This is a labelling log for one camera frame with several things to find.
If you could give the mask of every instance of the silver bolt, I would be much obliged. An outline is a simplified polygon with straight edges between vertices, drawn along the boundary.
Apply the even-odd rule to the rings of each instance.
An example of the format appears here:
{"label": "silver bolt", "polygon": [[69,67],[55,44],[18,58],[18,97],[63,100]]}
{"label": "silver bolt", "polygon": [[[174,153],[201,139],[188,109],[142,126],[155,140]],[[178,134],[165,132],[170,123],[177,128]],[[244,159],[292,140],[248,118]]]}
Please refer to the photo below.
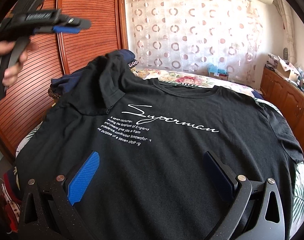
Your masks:
{"label": "silver bolt", "polygon": [[238,175],[237,178],[240,180],[240,181],[245,181],[246,180],[246,177],[244,175]]}
{"label": "silver bolt", "polygon": [[64,175],[59,175],[59,176],[57,176],[56,180],[57,180],[57,181],[62,181],[62,180],[64,180]]}
{"label": "silver bolt", "polygon": [[28,181],[28,184],[29,184],[29,185],[33,185],[33,184],[34,184],[34,182],[35,182],[35,180],[34,180],[34,179],[30,179],[30,180]]}
{"label": "silver bolt", "polygon": [[268,178],[267,181],[269,184],[275,184],[275,180],[272,178]]}

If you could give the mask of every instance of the cardboard box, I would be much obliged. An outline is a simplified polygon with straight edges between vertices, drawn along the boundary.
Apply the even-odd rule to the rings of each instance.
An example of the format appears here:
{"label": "cardboard box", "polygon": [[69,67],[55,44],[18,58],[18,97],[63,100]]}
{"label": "cardboard box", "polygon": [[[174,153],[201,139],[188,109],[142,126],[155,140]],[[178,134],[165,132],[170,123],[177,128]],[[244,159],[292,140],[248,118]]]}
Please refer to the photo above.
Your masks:
{"label": "cardboard box", "polygon": [[277,71],[284,77],[286,78],[289,78],[290,80],[294,81],[294,82],[297,82],[298,80],[298,75],[292,71],[292,70],[287,70],[285,71],[282,67],[282,64],[281,63],[278,63],[277,64]]}
{"label": "cardboard box", "polygon": [[219,73],[217,73],[217,75],[216,75],[216,74],[213,73],[213,72],[210,72],[210,73],[208,74],[208,76],[211,77],[211,78],[216,78],[216,79],[225,80],[225,81],[227,81],[227,79],[229,78],[228,75],[219,74]]}

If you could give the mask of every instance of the blue gripper pad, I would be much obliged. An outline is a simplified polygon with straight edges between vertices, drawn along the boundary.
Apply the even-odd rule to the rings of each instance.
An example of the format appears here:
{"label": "blue gripper pad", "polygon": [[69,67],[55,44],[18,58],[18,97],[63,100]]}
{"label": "blue gripper pad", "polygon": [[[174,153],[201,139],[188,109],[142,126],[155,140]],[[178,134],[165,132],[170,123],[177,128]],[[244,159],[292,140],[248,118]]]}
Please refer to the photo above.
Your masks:
{"label": "blue gripper pad", "polygon": [[208,152],[203,154],[203,167],[221,199],[225,202],[232,202],[234,200],[233,183]]}
{"label": "blue gripper pad", "polygon": [[97,152],[92,152],[68,184],[68,199],[71,205],[74,205],[74,203],[81,200],[99,165],[99,154]]}

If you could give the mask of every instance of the curtain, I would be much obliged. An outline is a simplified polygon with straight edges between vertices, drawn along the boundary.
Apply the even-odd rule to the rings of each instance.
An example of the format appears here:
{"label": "curtain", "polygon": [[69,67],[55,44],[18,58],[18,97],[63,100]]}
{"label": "curtain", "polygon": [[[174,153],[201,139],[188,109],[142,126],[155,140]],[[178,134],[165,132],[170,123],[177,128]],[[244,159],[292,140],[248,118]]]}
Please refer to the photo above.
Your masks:
{"label": "curtain", "polygon": [[277,0],[280,14],[283,18],[285,32],[286,32],[286,39],[287,39],[287,46],[288,46],[288,60],[292,64],[296,63],[296,52],[294,47],[294,23],[293,23],[293,16],[291,13],[291,6],[286,0]]}
{"label": "curtain", "polygon": [[145,68],[207,75],[210,63],[229,81],[254,84],[263,26],[249,0],[126,0],[139,62]]}

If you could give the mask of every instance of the human hand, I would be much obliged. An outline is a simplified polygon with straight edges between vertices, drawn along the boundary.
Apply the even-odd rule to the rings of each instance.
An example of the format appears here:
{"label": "human hand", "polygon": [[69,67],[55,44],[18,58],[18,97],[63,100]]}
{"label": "human hand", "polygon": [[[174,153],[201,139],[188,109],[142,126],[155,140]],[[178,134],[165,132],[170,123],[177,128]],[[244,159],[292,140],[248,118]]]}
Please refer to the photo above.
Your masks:
{"label": "human hand", "polygon": [[[0,41],[0,56],[6,55],[12,51],[14,44],[14,41]],[[39,46],[36,43],[30,42],[25,51],[20,55],[19,62],[6,69],[4,72],[4,78],[2,80],[2,84],[5,87],[12,86],[14,83],[16,83],[18,80],[18,74],[22,70],[24,62],[26,62],[28,59],[28,51],[38,50],[38,48]]]}

